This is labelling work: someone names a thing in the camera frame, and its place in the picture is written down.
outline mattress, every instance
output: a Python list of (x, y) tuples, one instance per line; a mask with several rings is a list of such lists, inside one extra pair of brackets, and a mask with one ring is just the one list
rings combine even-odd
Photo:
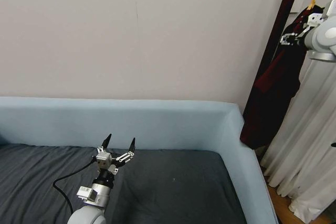
[[(0, 222), (67, 223), (70, 211), (52, 182), (91, 160), (92, 147), (0, 146)], [(79, 186), (91, 186), (97, 165), (58, 182), (74, 209)], [(137, 150), (119, 169), (105, 211), (107, 223), (246, 223), (221, 157), (210, 151)]]

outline dark red garment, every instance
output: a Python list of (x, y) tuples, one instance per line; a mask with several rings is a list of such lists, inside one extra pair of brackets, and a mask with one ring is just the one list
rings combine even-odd
[[(301, 33), (308, 16), (322, 12), (323, 9), (319, 6), (304, 10), (283, 34)], [(279, 45), (271, 65), (255, 81), (240, 134), (240, 140), (250, 148), (270, 144), (277, 134), (290, 100), (300, 88), (299, 74), (306, 52), (304, 46)]]

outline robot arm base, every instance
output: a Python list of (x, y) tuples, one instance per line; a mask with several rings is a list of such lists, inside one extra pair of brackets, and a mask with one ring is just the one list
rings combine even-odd
[(106, 224), (106, 220), (100, 208), (84, 206), (71, 215), (68, 224)]

